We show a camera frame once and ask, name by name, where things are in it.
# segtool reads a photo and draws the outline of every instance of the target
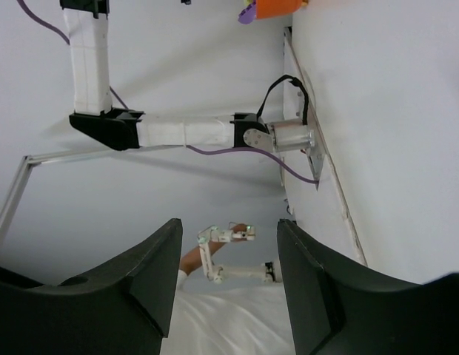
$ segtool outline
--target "purple object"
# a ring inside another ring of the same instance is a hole
[[[239,14],[238,21],[241,24],[250,24],[254,20],[256,20],[256,1],[255,0],[252,4],[249,4],[249,6],[246,7],[246,9],[241,11],[241,13]]]

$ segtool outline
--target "white wall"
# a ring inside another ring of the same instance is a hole
[[[57,1],[31,9],[64,30]],[[218,114],[257,109],[282,73],[287,20],[237,21],[241,1],[111,1],[111,82],[148,114]],[[268,107],[279,118],[282,92]],[[0,205],[25,154],[92,146],[63,119],[73,110],[70,53],[14,1],[0,6]],[[0,264],[59,282],[135,245],[171,217],[184,221],[184,247],[198,230],[231,220],[260,227],[261,238],[228,246],[221,261],[263,262],[276,252],[285,217],[278,169],[259,157],[206,158],[177,149],[103,158],[34,171]]]
[[[459,0],[311,0],[294,44],[368,264],[459,271]]]

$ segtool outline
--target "cable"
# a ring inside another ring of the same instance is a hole
[[[187,146],[187,148],[192,150],[192,151],[194,151],[194,152],[196,152],[196,153],[198,153],[198,154],[202,154],[202,155],[220,155],[220,154],[236,153],[236,152],[258,153],[258,154],[261,154],[261,155],[265,155],[268,158],[270,158],[273,161],[275,161],[277,164],[282,166],[289,174],[291,174],[294,178],[297,178],[297,179],[299,179],[299,180],[301,180],[301,181],[303,181],[305,183],[312,183],[314,185],[318,184],[318,181],[311,180],[311,179],[308,179],[306,177],[303,177],[302,175],[300,175],[297,172],[295,172],[290,166],[285,164],[281,159],[275,157],[271,153],[268,153],[268,152],[266,152],[266,151],[264,151],[262,149],[241,147],[241,148],[227,148],[227,149],[219,149],[219,150],[207,151],[207,150],[201,150],[199,148],[195,148],[194,146]]]
[[[34,20],[35,22],[37,22],[38,24],[40,24],[41,26],[44,26],[45,28],[47,28],[48,30],[51,30],[53,32],[55,32],[57,35],[59,35],[61,37],[61,39],[63,39],[65,41],[65,43],[70,46],[70,40],[69,38],[67,37],[67,35],[65,35],[59,28],[53,26],[52,24],[49,24],[48,22],[42,20],[40,17],[38,17],[35,13],[32,12],[32,10],[27,6],[27,4],[25,3],[24,0],[17,0],[17,3],[19,4],[19,6],[21,7],[21,9],[26,13],[26,15],[28,15],[32,20]],[[127,107],[127,105],[124,103],[124,101],[122,101],[122,99],[119,97],[118,93],[112,88],[110,87],[110,91],[111,93],[115,96],[115,98],[119,101],[119,103],[121,105],[123,105],[123,107],[125,109],[129,109],[129,107]]]
[[[65,35],[62,31],[60,31],[60,29],[58,29],[57,27],[53,26],[52,24],[49,24],[48,22],[42,20],[41,18],[39,18],[35,13],[33,13],[30,8],[26,5],[26,3],[24,2],[24,0],[17,0],[17,3],[19,4],[19,6],[21,7],[21,9],[32,19],[34,20],[35,22],[37,22],[38,24],[40,24],[41,26],[47,28],[48,30],[51,30],[53,32],[55,32],[57,35],[59,35],[67,45],[70,46],[70,40],[69,38],[67,37],[67,35]],[[285,75],[284,77],[282,77],[281,79],[279,80],[286,80],[288,79],[288,77],[286,78],[286,76],[288,75]],[[120,102],[120,104],[125,108],[125,109],[129,109],[127,107],[127,105],[124,103],[124,101],[122,101],[122,99],[119,97],[119,95],[116,93],[116,91],[110,87],[110,91],[111,93],[116,97],[116,99]],[[206,150],[201,150],[201,149],[198,149],[198,148],[195,148],[194,146],[187,146],[188,149],[198,153],[198,154],[202,154],[202,155],[220,155],[220,154],[226,154],[226,153],[237,153],[237,152],[252,152],[252,153],[257,153],[257,154],[261,154],[261,155],[265,155],[267,156],[268,158],[272,159],[273,161],[275,161],[277,164],[279,164],[280,166],[282,166],[289,174],[291,174],[292,176],[294,176],[295,178],[305,182],[305,183],[313,183],[313,184],[318,184],[318,181],[316,180],[311,180],[311,179],[308,179],[306,177],[303,177],[302,175],[298,174],[297,172],[295,172],[294,170],[292,170],[292,168],[290,168],[288,165],[286,165],[281,159],[275,157],[274,155],[272,155],[271,153],[268,153],[262,149],[257,149],[257,148],[244,148],[244,147],[241,147],[241,148],[228,148],[228,149],[220,149],[220,150],[212,150],[212,151],[206,151]]]

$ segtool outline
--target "orange cup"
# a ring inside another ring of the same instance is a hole
[[[308,3],[309,0],[256,0],[256,18],[288,15]]]

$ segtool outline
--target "black object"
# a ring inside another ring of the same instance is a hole
[[[285,80],[289,80],[289,82],[294,87],[299,88],[299,90],[302,91],[302,94],[304,94],[304,109],[302,112],[302,124],[306,126],[309,120],[309,103],[310,103],[309,93],[306,91],[304,87],[304,83],[302,83],[302,81],[299,78],[296,78],[295,76],[291,76],[288,74],[282,75],[278,80],[274,81],[274,83],[269,87],[269,90],[267,90],[266,97],[264,98],[264,101],[262,101],[262,105],[259,108],[258,113],[256,115],[258,116],[258,118],[262,116],[262,112],[264,111],[264,107],[266,106],[266,101],[267,101],[267,98],[269,97],[269,94],[271,93],[271,91],[274,90],[276,86],[278,86],[280,83],[282,83]]]
[[[288,220],[278,249],[297,355],[459,354],[459,274],[426,285],[388,277]]]
[[[244,142],[244,133],[248,129],[257,129],[258,131],[269,133],[262,118],[254,113],[235,113],[234,118],[235,120],[232,123],[235,125],[235,148],[248,146]]]
[[[0,355],[157,355],[170,327],[182,226],[59,286],[0,280]]]
[[[98,18],[99,13],[110,13],[109,0],[60,0],[62,9],[72,9],[93,13]]]
[[[101,116],[73,113],[70,125],[85,135],[114,150],[138,149],[137,123],[142,111],[112,108]]]

